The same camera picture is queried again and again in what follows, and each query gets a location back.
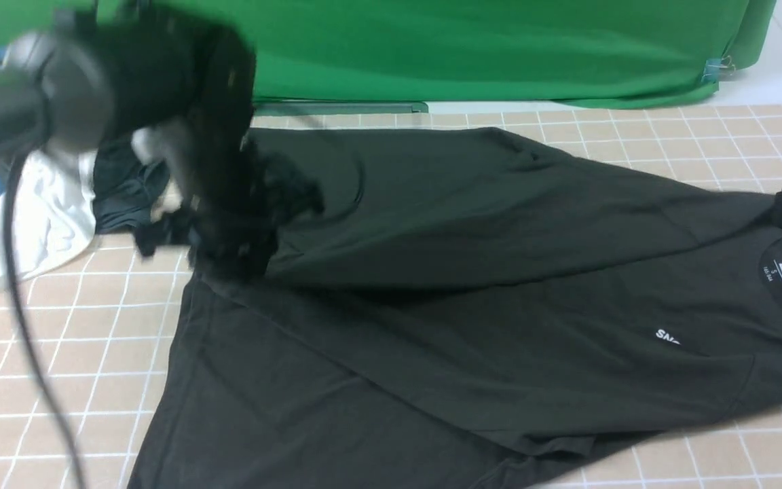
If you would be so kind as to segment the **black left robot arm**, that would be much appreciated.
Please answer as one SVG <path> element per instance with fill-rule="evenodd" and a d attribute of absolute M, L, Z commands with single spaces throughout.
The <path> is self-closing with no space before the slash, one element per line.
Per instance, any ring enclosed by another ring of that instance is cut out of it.
<path fill-rule="evenodd" d="M 125 2 L 105 24 L 96 10 L 59 10 L 0 68 L 0 159 L 81 153 L 147 129 L 183 203 L 134 231 L 139 253 L 191 247 L 261 276 L 279 228 L 324 203 L 316 181 L 246 141 L 256 70 L 234 26 L 182 8 Z"/>

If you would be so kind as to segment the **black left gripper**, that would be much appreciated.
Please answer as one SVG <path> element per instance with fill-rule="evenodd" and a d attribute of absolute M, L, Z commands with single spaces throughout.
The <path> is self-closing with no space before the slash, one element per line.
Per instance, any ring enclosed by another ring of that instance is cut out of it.
<path fill-rule="evenodd" d="M 181 8 L 122 3 L 112 20 L 97 15 L 93 4 L 91 39 L 113 88 L 109 137 L 145 130 L 182 195 L 176 210 L 134 229 L 137 251 L 187 247 L 201 268 L 263 276 L 280 228 L 322 214 L 324 200 L 317 180 L 248 136 L 254 49 L 232 25 Z"/>

